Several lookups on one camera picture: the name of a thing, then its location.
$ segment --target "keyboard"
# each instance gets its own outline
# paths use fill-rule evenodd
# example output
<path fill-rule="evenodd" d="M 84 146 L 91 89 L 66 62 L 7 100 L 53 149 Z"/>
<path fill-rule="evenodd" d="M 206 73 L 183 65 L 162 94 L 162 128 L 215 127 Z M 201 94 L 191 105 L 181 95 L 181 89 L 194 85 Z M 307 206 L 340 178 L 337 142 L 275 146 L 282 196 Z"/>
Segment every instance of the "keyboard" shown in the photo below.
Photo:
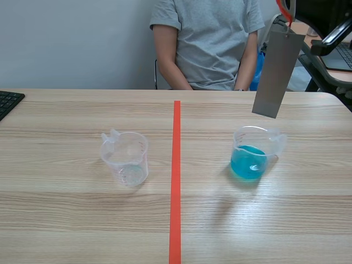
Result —
<path fill-rule="evenodd" d="M 0 121 L 9 113 L 22 99 L 23 93 L 0 91 Z"/>
<path fill-rule="evenodd" d="M 348 66 L 352 69 L 352 49 L 349 48 L 349 42 L 341 42 L 336 50 L 340 53 L 342 58 L 348 64 Z"/>

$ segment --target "blue liquid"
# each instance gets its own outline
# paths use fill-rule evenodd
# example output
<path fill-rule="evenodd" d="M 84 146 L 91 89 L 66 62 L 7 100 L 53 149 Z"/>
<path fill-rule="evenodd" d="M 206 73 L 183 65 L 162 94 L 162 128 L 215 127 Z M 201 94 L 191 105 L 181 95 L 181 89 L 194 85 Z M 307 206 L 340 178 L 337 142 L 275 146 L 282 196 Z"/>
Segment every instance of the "blue liquid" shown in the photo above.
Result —
<path fill-rule="evenodd" d="M 239 146 L 239 149 L 258 155 L 265 155 L 263 151 L 252 146 Z M 257 156 L 241 150 L 234 150 L 232 153 L 231 169 L 243 179 L 259 179 L 264 174 L 267 166 L 268 159 L 266 156 Z"/>

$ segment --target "wood grain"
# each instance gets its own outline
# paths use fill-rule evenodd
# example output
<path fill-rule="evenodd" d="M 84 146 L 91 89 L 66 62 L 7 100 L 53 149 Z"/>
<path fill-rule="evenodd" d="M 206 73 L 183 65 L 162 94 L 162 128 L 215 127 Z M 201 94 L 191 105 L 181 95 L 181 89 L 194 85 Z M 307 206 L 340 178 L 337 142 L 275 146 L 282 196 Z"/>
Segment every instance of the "wood grain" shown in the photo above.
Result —
<path fill-rule="evenodd" d="M 325 93 L 287 93 L 277 119 L 252 92 L 16 90 L 0 122 L 0 263 L 168 263 L 173 102 L 182 102 L 183 263 L 350 263 L 352 116 Z M 258 184 L 228 168 L 243 125 L 280 128 Z M 110 128 L 148 138 L 150 175 L 116 184 Z"/>

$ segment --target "measuring cup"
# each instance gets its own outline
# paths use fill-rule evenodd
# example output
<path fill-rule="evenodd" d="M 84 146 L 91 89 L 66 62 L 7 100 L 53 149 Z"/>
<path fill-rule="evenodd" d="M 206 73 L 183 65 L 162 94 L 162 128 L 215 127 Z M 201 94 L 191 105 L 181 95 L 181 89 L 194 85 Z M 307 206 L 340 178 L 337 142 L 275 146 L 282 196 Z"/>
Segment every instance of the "measuring cup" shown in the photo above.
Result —
<path fill-rule="evenodd" d="M 245 126 L 234 134 L 231 169 L 246 180 L 259 179 L 270 160 L 279 157 L 286 146 L 287 136 L 279 129 Z"/>
<path fill-rule="evenodd" d="M 111 136 L 102 134 L 101 158 L 109 166 L 114 178 L 124 186 L 137 186 L 148 176 L 148 140 L 135 132 L 119 133 L 112 129 Z"/>

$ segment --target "gray metal sheet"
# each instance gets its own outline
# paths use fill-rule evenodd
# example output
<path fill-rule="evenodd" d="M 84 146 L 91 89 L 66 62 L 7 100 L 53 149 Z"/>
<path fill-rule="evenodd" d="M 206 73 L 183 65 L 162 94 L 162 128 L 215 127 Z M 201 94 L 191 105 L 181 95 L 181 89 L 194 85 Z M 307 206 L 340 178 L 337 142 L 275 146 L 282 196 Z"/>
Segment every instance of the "gray metal sheet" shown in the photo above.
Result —
<path fill-rule="evenodd" d="M 276 118 L 305 36 L 271 32 L 253 113 Z"/>

